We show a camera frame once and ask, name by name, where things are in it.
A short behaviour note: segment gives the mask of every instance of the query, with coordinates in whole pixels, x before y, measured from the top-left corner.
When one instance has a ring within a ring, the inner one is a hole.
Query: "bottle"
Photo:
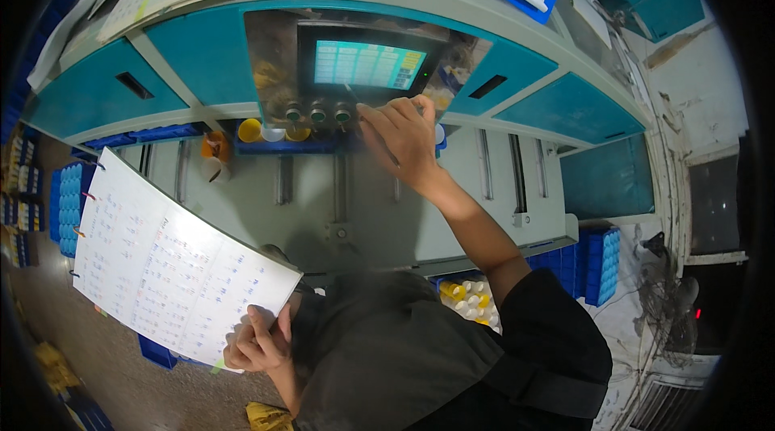
[[[466,296],[466,289],[457,283],[451,281],[442,281],[439,283],[441,293],[449,296],[453,300],[462,300]]]

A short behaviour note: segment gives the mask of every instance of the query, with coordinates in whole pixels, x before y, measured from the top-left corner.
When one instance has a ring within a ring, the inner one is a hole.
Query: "yellow cup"
[[[286,129],[285,139],[290,142],[303,142],[312,133],[309,128],[300,128],[298,130]]]
[[[452,283],[451,281],[442,281],[439,283],[439,290],[441,293],[447,295],[455,301],[460,301],[466,296],[465,287],[457,283]]]
[[[247,144],[261,140],[261,122],[255,118],[248,118],[237,129],[239,139]]]

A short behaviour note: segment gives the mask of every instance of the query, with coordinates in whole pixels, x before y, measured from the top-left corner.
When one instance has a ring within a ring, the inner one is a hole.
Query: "pen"
[[[344,88],[347,90],[347,92],[350,94],[350,96],[353,97],[353,100],[355,101],[356,104],[360,103],[360,100],[358,99],[358,95],[355,94],[355,92],[350,87],[350,85],[345,83],[344,84]],[[387,152],[387,155],[390,157],[390,160],[393,162],[393,165],[395,165],[396,167],[401,167],[401,165],[398,164],[398,159],[395,157],[395,155],[393,155],[393,152],[390,152],[390,149],[387,148],[388,145],[385,144],[385,139],[382,138],[382,135],[380,135],[379,132],[377,132],[376,130],[374,130],[374,135],[377,136],[377,141],[380,143],[382,148],[385,149],[385,151]]]

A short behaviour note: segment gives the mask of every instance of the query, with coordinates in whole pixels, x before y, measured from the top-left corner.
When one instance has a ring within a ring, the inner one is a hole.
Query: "wire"
[[[630,291],[626,292],[624,295],[622,295],[622,296],[620,296],[619,298],[617,298],[616,300],[614,300],[614,301],[609,301],[608,303],[606,303],[606,304],[605,304],[605,306],[604,306],[603,308],[601,308],[599,312],[595,313],[595,316],[593,316],[593,317],[592,317],[592,321],[594,322],[594,321],[595,321],[595,319],[597,318],[597,316],[598,316],[598,315],[600,315],[601,313],[603,313],[603,311],[604,311],[606,308],[608,308],[609,306],[613,305],[613,304],[614,304],[614,303],[616,303],[617,301],[619,301],[619,300],[621,300],[621,299],[625,298],[625,296],[627,296],[627,295],[630,295],[630,294],[632,294],[632,293],[635,293],[637,290],[640,290],[640,288],[637,288],[637,289],[634,289],[634,290],[630,290]]]

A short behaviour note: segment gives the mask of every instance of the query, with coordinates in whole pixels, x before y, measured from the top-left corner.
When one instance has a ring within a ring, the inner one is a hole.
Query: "white cup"
[[[206,158],[201,162],[201,167],[199,167],[199,170],[201,172],[201,176],[209,182],[218,182],[223,184],[232,177],[232,173],[228,171],[226,164],[219,161],[217,157]]]
[[[261,125],[261,136],[267,142],[279,142],[285,138],[285,128],[269,128]]]

